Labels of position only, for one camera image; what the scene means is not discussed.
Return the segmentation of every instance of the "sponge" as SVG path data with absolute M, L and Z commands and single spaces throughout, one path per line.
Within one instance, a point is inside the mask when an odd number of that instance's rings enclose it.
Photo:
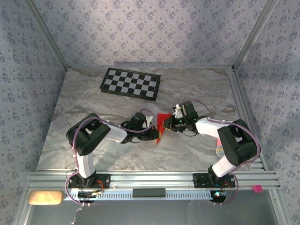
M 28 196 L 30 205 L 58 205 L 64 197 L 63 191 L 31 191 Z

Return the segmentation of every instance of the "black strip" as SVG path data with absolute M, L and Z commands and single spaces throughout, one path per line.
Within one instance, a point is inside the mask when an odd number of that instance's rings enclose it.
M 165 188 L 133 189 L 133 198 L 165 197 Z

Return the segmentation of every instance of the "checkerboard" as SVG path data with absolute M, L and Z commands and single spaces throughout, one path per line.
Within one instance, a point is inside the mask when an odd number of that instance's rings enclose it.
M 155 101 L 160 75 L 108 68 L 100 86 L 102 92 Z

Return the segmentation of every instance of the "patterned wallpaper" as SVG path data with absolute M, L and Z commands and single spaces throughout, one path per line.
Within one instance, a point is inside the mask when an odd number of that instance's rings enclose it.
M 0 1 L 0 224 L 35 171 L 64 72 L 23 3 Z
M 35 0 L 70 67 L 231 65 L 265 0 Z
M 280 0 L 239 71 L 263 152 L 300 224 L 300 2 Z

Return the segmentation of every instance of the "red cloth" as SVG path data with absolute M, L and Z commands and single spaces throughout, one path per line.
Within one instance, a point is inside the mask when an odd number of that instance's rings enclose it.
M 163 135 L 163 132 L 165 130 L 165 128 L 163 127 L 164 125 L 164 121 L 168 118 L 170 118 L 172 116 L 172 114 L 157 114 L 157 129 L 159 130 L 159 137 L 161 138 L 161 136 Z M 159 143 L 160 138 L 156 139 L 156 144 Z

